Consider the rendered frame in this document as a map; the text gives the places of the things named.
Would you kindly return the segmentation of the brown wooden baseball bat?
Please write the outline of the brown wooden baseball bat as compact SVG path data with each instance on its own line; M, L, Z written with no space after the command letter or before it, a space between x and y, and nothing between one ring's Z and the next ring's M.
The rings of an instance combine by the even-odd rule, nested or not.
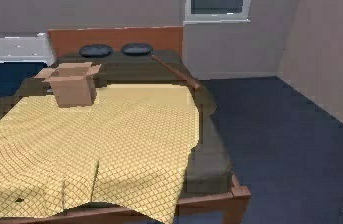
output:
M169 66L168 64L166 64L165 62L160 60L156 55L152 55L151 58L153 60L155 60L156 62L158 62L159 64L161 64L163 67L165 67L171 73L173 73L176 77L178 77L179 79L185 81L186 84L190 88L199 89L201 87L201 85L199 84L199 82L196 79L191 78L191 77L187 76L186 74L184 74L184 73L182 73L182 72L172 68L171 66Z

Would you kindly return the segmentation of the brown wooden bed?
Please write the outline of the brown wooden bed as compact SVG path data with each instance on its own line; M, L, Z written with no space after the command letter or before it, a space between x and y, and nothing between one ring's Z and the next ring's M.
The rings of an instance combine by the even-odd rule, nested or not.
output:
M151 58L156 55L172 68L193 78L181 60L181 27L52 29L48 39L55 56L55 61L48 68L56 68L61 63L91 62L101 65L99 72L94 75L96 93L111 84L172 84L187 87L199 111L199 141L188 158L174 218L218 211L222 215L220 224L241 224L250 192L232 172L230 158L212 121L216 105L210 92L198 80L201 87L190 88L185 81ZM153 51L148 55L125 55L121 48L127 43L147 43ZM79 49L91 44L108 45L113 52L106 57L82 57ZM41 78L34 76L24 80L15 94L0 99L0 120L21 99L46 95L54 96L50 85ZM148 220L164 224L120 205L89 202L44 218L1 217L0 224L130 224Z

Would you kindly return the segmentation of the yellow checked blanket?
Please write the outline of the yellow checked blanket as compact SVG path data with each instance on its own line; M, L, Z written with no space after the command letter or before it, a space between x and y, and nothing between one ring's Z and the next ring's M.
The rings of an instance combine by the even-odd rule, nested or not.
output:
M172 224L198 141L185 86L111 84L86 107L25 97L0 120L0 218L108 202Z

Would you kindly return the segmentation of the black round pillow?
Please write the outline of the black round pillow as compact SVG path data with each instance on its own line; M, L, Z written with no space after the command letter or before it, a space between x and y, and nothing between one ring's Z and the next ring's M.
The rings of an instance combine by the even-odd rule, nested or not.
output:
M79 54L82 57L88 58L98 58L98 57L106 57L113 52L113 49L105 44L91 44L82 46L79 49Z
M131 56L148 55L152 51L152 46L147 43L127 43L121 48L123 54Z

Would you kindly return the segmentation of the brown cardboard box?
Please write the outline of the brown cardboard box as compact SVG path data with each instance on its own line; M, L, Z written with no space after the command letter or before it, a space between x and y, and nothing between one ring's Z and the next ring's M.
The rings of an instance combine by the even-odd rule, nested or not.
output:
M90 106L96 99L94 75L100 68L91 62L61 63L42 69L36 78L50 85L59 107Z

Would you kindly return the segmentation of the white framed window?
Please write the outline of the white framed window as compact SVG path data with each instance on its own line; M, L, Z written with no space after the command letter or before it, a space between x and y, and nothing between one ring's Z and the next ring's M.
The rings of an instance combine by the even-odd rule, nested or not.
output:
M249 20L251 0L186 0L186 23L243 22Z

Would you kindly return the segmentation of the white low cabinet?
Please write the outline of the white low cabinet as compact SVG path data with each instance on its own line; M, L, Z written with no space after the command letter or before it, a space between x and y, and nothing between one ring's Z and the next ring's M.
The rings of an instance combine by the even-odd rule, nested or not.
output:
M46 33L32 37L0 38L0 63L41 62L50 66L55 61Z

